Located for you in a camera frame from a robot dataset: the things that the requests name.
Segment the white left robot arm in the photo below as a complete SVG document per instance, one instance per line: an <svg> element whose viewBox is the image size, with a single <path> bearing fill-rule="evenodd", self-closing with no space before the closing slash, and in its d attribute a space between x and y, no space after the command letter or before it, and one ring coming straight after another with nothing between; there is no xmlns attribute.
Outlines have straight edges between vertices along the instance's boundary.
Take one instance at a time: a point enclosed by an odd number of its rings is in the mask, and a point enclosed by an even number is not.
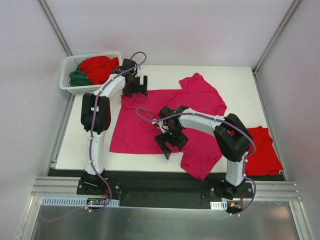
<svg viewBox="0 0 320 240"><path fill-rule="evenodd" d="M80 123L86 131L88 158L85 172L89 175L101 174L104 170L104 139L111 125L111 100L118 92L132 97L136 94L148 95L148 77L140 82L138 69L141 63L125 58L122 65L113 70L106 81L93 93L82 96Z"/></svg>

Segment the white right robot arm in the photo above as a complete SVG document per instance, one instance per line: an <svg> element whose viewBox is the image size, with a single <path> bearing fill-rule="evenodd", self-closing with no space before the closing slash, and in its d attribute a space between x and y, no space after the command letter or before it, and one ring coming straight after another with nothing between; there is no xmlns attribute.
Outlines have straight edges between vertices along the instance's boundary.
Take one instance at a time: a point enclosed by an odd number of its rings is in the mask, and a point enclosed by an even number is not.
<svg viewBox="0 0 320 240"><path fill-rule="evenodd" d="M167 144L177 147L180 151L187 144L189 138L183 130L193 129L213 136L220 152L227 159L225 193L232 198L242 193L245 160L254 142L237 115L230 113L227 116L214 116L181 105L176 109L163 107L158 117L159 119L151 120L152 124L161 130L154 140L167 160L172 154Z"/></svg>

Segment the pink t shirt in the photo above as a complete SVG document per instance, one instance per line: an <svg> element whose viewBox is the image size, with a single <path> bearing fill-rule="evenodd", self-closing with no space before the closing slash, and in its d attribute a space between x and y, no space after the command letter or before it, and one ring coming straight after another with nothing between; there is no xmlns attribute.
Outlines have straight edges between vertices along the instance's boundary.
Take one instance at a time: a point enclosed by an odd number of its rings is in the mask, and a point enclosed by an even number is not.
<svg viewBox="0 0 320 240"><path fill-rule="evenodd" d="M227 106L218 91L195 73L179 81L180 89L158 89L148 95L121 96L121 109L113 131L109 150L121 154L162 154L155 137L161 130L145 119L155 119L160 110L167 106L173 110L188 107L189 118L197 119L196 113L224 116ZM188 138L181 150L180 167L197 180L203 181L222 153L215 137L196 129L186 128L183 134Z"/></svg>

